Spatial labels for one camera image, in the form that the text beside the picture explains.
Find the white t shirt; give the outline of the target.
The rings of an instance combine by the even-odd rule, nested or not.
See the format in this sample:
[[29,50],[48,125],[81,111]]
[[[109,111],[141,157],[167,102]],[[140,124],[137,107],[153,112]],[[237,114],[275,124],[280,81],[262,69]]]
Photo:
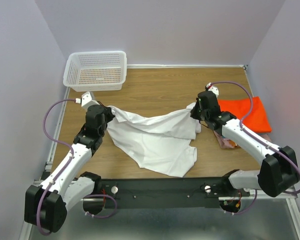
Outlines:
[[114,119],[107,131],[120,148],[142,169],[182,178],[195,165],[196,147],[190,145],[201,132],[191,118],[194,103],[165,115],[144,117],[112,106]]

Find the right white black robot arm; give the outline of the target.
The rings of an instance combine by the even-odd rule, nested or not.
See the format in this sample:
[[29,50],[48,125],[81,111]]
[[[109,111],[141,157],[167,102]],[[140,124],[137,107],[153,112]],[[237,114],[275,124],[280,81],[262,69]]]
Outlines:
[[207,127],[238,144],[260,165],[259,170],[235,170],[220,183],[220,191],[231,196],[238,189],[262,190],[276,197],[300,181],[295,151],[279,147],[248,127],[228,111],[221,111],[216,95],[209,90],[197,95],[191,118],[204,121]]

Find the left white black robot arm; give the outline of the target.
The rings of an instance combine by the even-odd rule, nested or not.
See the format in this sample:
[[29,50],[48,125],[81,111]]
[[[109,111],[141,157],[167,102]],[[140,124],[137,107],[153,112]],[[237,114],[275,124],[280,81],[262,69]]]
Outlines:
[[48,236],[57,232],[68,211],[87,196],[106,198],[101,193],[101,178],[94,173],[84,173],[76,183],[73,179],[92,158],[103,142],[108,123],[115,116],[110,107],[94,104],[87,108],[85,123],[66,146],[69,152],[50,176],[38,186],[31,185],[25,192],[24,221],[37,226]]

